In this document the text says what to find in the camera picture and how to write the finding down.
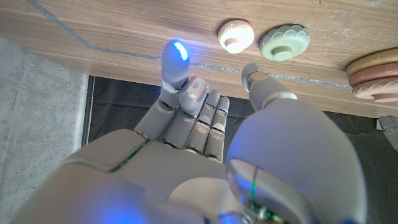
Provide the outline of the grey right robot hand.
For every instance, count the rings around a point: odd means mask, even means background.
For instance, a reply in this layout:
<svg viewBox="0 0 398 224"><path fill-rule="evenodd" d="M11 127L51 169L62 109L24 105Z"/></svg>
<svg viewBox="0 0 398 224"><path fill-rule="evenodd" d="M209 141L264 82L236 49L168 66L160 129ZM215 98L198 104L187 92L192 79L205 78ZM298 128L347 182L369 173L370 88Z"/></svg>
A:
<svg viewBox="0 0 398 224"><path fill-rule="evenodd" d="M229 99L162 52L160 96L133 130L70 155L13 223L366 223L366 183L342 130L255 64L254 113L224 148Z"/></svg>

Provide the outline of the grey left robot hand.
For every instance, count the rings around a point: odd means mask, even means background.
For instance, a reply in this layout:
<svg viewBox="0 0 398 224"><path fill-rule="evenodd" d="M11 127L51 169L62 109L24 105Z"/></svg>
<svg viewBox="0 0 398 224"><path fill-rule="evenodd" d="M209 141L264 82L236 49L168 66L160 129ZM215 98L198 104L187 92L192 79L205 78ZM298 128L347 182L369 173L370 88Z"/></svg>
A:
<svg viewBox="0 0 398 224"><path fill-rule="evenodd" d="M380 116L376 121L376 129L383 132L391 146L397 151L397 117L393 115Z"/></svg>

